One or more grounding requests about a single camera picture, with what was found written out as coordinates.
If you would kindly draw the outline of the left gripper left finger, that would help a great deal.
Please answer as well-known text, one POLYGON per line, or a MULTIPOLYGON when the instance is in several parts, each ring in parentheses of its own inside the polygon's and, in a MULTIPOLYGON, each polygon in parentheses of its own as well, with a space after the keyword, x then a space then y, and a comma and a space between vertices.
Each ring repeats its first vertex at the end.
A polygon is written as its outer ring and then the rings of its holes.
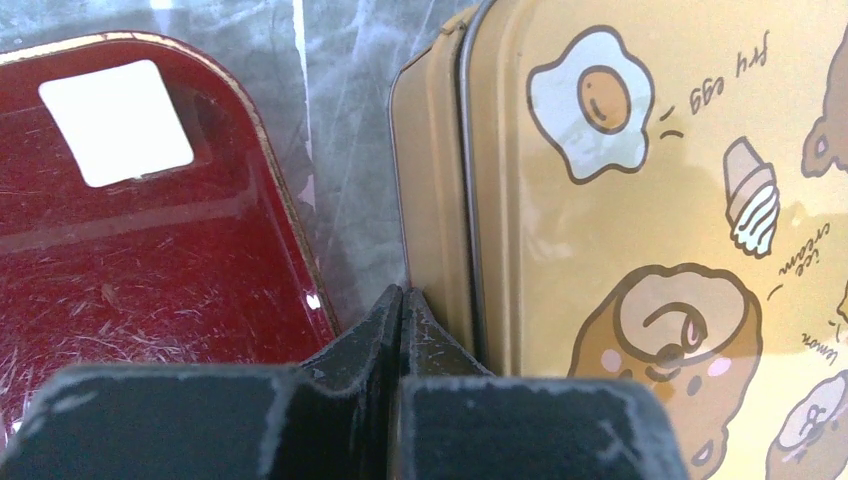
POLYGON ((383 479, 403 293, 301 363, 80 365, 36 395, 5 479, 383 479))

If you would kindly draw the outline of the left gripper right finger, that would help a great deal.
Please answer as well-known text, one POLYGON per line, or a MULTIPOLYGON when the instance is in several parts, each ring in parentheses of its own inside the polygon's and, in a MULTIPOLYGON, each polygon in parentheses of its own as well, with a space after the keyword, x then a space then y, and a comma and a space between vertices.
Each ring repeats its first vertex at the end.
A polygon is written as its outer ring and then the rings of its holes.
POLYGON ((657 398, 630 380, 499 377, 403 298, 404 479, 683 479, 657 398))

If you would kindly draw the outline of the silver box lid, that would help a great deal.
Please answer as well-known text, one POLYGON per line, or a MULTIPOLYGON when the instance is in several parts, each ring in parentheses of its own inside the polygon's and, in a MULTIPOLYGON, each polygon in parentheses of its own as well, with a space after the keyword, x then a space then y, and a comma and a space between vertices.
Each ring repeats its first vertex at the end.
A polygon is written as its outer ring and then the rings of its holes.
POLYGON ((488 1, 464 44, 491 366, 622 378, 694 479, 847 475, 847 5, 488 1))

